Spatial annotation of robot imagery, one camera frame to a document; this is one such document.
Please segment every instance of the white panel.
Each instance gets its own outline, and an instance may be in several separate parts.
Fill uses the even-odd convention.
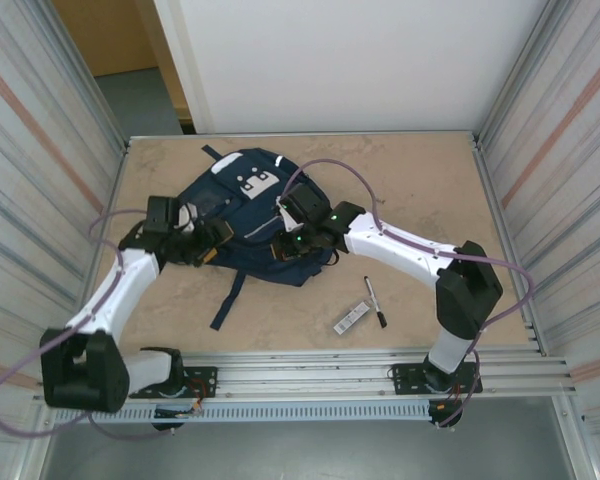
[[[545,0],[155,0],[199,133],[469,130]]]

